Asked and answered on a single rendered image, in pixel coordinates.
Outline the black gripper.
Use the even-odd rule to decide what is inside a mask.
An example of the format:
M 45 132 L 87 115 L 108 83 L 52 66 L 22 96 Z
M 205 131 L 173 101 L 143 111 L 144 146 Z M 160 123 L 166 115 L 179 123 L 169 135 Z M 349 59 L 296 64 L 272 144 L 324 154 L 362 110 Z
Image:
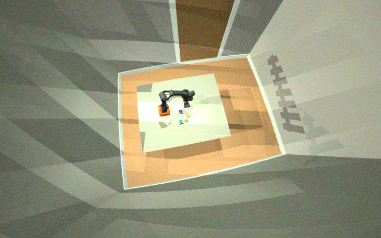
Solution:
M 189 98 L 188 98 L 189 99 Z M 184 102 L 186 102 L 186 103 L 184 103 L 184 107 L 186 108 L 186 107 L 190 107 L 190 104 L 189 104 L 189 102 L 187 101 L 188 99 L 183 99 L 183 101 Z

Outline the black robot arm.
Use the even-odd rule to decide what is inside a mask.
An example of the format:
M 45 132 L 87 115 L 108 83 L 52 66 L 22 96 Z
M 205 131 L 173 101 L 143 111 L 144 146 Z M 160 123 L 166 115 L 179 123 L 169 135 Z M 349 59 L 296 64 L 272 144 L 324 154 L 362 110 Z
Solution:
M 165 93 L 169 93 L 170 95 L 168 97 L 166 97 Z M 187 101 L 192 101 L 194 95 L 195 95 L 195 91 L 194 90 L 189 91 L 188 89 L 183 89 L 182 91 L 180 91 L 180 90 L 177 90 L 177 91 L 169 90 L 169 91 L 160 92 L 159 97 L 162 101 L 162 104 L 160 105 L 161 112 L 162 113 L 167 112 L 168 106 L 167 106 L 167 103 L 165 101 L 168 100 L 171 96 L 182 96 L 182 98 L 184 98 L 185 100 L 189 98 Z

